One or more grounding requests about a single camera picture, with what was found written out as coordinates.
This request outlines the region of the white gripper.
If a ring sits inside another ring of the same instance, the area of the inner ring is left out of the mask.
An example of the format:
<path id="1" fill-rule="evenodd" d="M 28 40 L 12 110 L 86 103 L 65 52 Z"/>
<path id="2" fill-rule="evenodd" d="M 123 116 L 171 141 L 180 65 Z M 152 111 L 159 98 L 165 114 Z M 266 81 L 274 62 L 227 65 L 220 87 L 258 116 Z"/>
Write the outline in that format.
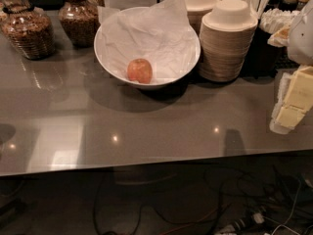
<path id="1" fill-rule="evenodd" d="M 283 73 L 269 125 L 275 133 L 288 134 L 313 107 L 313 0 L 294 18 L 291 28 L 282 27 L 267 43 L 288 46 L 289 59 L 301 65 L 293 73 Z"/>

